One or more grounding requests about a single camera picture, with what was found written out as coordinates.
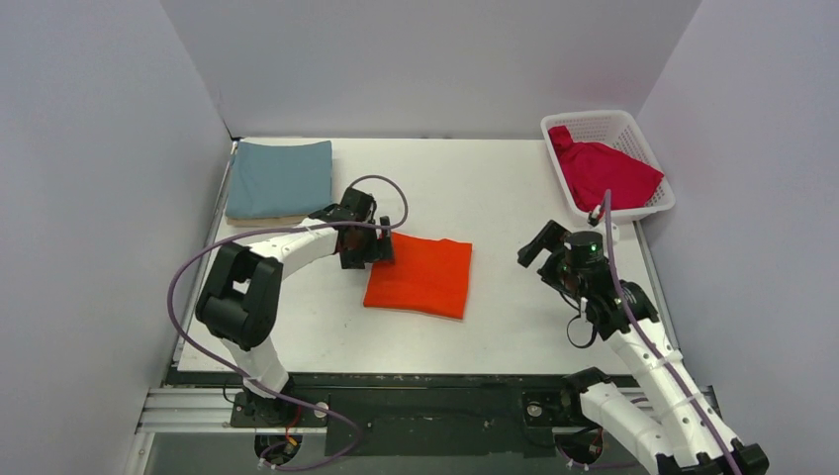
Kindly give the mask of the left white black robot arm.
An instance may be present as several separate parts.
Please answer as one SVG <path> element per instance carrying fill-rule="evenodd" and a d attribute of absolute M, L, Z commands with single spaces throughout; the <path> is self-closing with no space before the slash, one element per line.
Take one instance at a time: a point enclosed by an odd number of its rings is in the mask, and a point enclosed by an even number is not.
<path fill-rule="evenodd" d="M 375 198 L 356 188 L 337 203 L 311 213 L 293 232 L 252 243 L 221 245 L 195 309 L 243 371 L 245 410 L 270 425 L 295 412 L 292 377 L 271 340 L 283 281 L 305 266 L 337 255 L 342 268 L 364 269 L 395 258 L 391 220 L 377 218 Z"/>

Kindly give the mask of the orange t shirt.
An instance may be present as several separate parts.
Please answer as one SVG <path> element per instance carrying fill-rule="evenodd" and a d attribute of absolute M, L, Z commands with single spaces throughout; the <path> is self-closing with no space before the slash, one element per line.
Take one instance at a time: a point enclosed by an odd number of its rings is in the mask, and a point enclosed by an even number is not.
<path fill-rule="evenodd" d="M 464 318 L 473 245 L 447 238 L 392 234 L 395 259 L 373 265 L 363 305 Z"/>

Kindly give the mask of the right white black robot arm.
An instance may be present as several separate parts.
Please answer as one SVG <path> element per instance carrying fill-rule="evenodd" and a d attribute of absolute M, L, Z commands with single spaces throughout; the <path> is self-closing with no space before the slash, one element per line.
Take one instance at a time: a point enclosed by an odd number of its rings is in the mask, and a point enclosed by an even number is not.
<path fill-rule="evenodd" d="M 620 279 L 597 231 L 549 221 L 517 253 L 528 267 L 545 251 L 542 282 L 574 300 L 579 314 L 626 365 L 653 412 L 644 413 L 597 367 L 565 377 L 563 418 L 604 428 L 651 474 L 765 474 L 768 455 L 722 420 L 671 344 L 658 312 L 636 283 Z"/>

